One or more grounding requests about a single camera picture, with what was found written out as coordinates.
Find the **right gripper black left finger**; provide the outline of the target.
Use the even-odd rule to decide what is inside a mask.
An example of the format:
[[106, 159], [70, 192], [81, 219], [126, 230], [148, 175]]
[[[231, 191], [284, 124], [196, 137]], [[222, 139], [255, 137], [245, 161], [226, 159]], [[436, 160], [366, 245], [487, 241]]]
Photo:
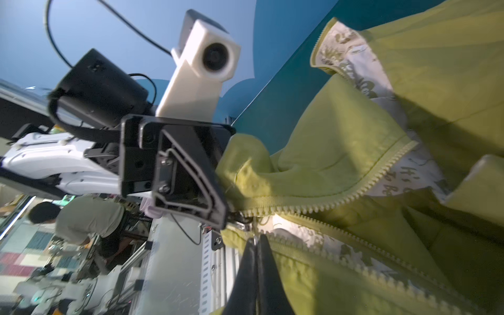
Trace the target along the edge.
[[234, 287], [223, 315], [256, 314], [258, 292], [258, 258], [257, 246], [253, 238], [246, 243]]

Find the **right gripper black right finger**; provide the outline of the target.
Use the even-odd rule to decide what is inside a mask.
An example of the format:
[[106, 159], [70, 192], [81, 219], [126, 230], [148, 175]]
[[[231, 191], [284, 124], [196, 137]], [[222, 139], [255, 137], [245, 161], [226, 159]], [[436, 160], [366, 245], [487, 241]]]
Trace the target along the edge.
[[263, 234], [257, 238], [257, 260], [259, 314], [295, 314], [284, 291], [269, 240]]

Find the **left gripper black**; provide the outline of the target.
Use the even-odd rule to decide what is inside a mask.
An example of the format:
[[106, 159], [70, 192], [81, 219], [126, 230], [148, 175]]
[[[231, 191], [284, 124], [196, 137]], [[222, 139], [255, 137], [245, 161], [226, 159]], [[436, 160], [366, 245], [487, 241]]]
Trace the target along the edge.
[[222, 230], [230, 206], [216, 174], [236, 132], [222, 123], [126, 116], [116, 143], [97, 143], [85, 158], [119, 177], [122, 196], [152, 190], [155, 209]]

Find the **metal zipper pull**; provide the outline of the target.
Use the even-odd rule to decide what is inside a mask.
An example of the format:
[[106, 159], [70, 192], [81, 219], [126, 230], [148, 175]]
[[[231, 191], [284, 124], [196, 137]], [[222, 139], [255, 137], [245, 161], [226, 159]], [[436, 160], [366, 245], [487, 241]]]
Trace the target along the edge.
[[236, 228], [242, 232], [254, 232], [255, 219], [253, 217], [245, 217], [240, 212], [232, 212], [227, 217], [227, 227]]

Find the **green jacket with printed lining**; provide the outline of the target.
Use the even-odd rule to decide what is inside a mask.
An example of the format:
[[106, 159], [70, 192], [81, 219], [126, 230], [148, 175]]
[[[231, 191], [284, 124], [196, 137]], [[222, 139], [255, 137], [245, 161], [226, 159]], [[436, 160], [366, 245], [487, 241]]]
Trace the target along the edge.
[[323, 29], [328, 82], [285, 147], [230, 140], [243, 256], [265, 235], [295, 314], [503, 313], [503, 2]]

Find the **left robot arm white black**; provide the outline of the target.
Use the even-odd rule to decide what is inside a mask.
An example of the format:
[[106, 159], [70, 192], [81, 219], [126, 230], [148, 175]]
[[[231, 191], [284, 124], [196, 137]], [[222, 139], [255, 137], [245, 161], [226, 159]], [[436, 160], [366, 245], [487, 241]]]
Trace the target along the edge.
[[148, 194], [162, 214], [224, 228], [230, 207], [215, 169], [234, 129], [212, 118], [239, 56], [219, 43], [183, 53], [168, 89], [181, 96], [157, 115], [141, 85], [90, 50], [49, 95], [49, 115], [64, 131], [24, 126], [1, 158], [1, 181], [48, 198]]

